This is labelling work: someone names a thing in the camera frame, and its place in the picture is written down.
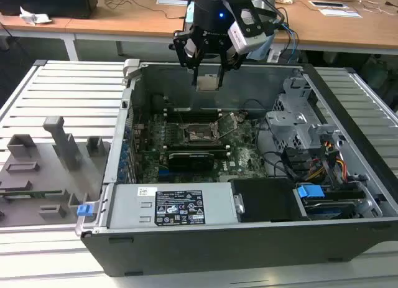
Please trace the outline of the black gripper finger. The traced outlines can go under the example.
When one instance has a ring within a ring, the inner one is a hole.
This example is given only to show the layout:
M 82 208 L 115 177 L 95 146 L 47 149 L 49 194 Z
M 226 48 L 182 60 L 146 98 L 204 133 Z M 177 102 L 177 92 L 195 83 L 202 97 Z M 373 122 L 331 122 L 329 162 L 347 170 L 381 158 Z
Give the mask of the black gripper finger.
M 198 67 L 201 63 L 201 51 L 197 49 L 195 39 L 195 29 L 176 30 L 173 34 L 173 45 L 180 65 L 193 71 L 192 86 L 197 86 Z
M 221 88 L 223 85 L 224 74 L 230 70 L 239 69 L 245 58 L 245 54 L 240 55 L 238 53 L 234 53 L 231 56 L 228 56 L 227 51 L 220 53 L 221 66 L 219 67 L 217 74 L 218 88 Z

